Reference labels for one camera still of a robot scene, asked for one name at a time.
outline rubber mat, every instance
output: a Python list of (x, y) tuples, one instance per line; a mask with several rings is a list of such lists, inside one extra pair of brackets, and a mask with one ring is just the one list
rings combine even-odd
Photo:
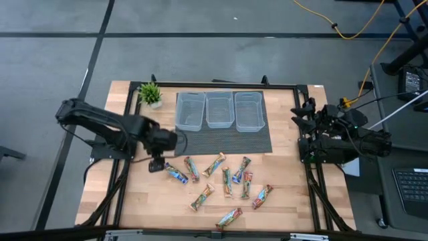
[[(207, 112), (205, 109), (203, 113), (202, 128), (200, 131), (182, 131), (176, 127), (179, 140), (175, 148), (175, 155), (214, 155), (219, 152), (223, 152), (225, 154), (271, 153), (272, 144), (270, 142), (265, 99), (263, 92), (258, 92), (262, 95), (261, 109), (263, 112), (263, 119), (265, 121), (265, 126), (260, 131), (256, 133), (240, 133), (236, 130), (236, 119), (229, 128), (211, 129), (207, 124)], [(186, 148), (185, 141), (181, 133), (186, 134)]]

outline potted plant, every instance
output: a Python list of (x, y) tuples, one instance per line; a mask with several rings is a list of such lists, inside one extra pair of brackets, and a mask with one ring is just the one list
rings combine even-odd
[(154, 82), (141, 84), (140, 92), (141, 102), (147, 103), (151, 108), (156, 109), (162, 106), (161, 90)]

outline small succulent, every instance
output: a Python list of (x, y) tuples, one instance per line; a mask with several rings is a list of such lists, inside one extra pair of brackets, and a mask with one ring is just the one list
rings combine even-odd
[(138, 93), (141, 97), (141, 102), (147, 104), (153, 104), (161, 100), (161, 90), (154, 82), (147, 84), (141, 84), (140, 92)]

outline plastic container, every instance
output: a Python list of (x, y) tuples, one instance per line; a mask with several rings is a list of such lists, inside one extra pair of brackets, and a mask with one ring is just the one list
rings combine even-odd
[(235, 121), (233, 93), (207, 92), (207, 123), (209, 128), (229, 128)]
[(236, 129), (239, 132), (258, 132), (265, 126), (261, 111), (261, 94), (238, 92), (235, 95)]
[(184, 131), (200, 131), (204, 107), (204, 92), (180, 92), (175, 107), (175, 125)]

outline gray floor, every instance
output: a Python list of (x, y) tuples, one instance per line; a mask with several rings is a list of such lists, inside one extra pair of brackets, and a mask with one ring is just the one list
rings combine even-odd
[[(377, 4), (301, 0), (356, 32)], [(402, 1), (405, 12), (411, 9)], [(99, 31), (108, 1), (3, 0), (0, 31)], [(389, 33), (398, 15), (385, 5), (368, 28)], [(420, 20), (411, 19), (413, 25)], [(107, 32), (294, 32), (332, 33), (324, 20), (291, 1), (155, 1), (117, 0)], [(356, 96), (356, 83), (384, 40), (251, 39), (251, 38), (110, 38), (104, 39), (87, 102), (103, 107), (112, 80), (209, 82), (213, 78), (271, 83), (323, 84), (328, 101)], [(0, 145), (27, 153), (25, 161), (5, 158), (0, 164), (0, 232), (29, 230), (56, 157), (63, 130), (54, 114), (61, 100), (77, 96), (94, 47), (94, 38), (0, 38)], [(389, 61), (411, 42), (394, 40), (379, 61)], [(363, 111), (379, 119), (375, 105)], [(78, 129), (77, 134), (93, 134)], [(82, 174), (90, 150), (73, 141), (48, 228), (74, 224)], [(428, 240), (426, 234), (381, 230), (375, 197), (351, 192), (357, 228), (367, 234)], [(151, 240), (170, 237), (150, 236)]]

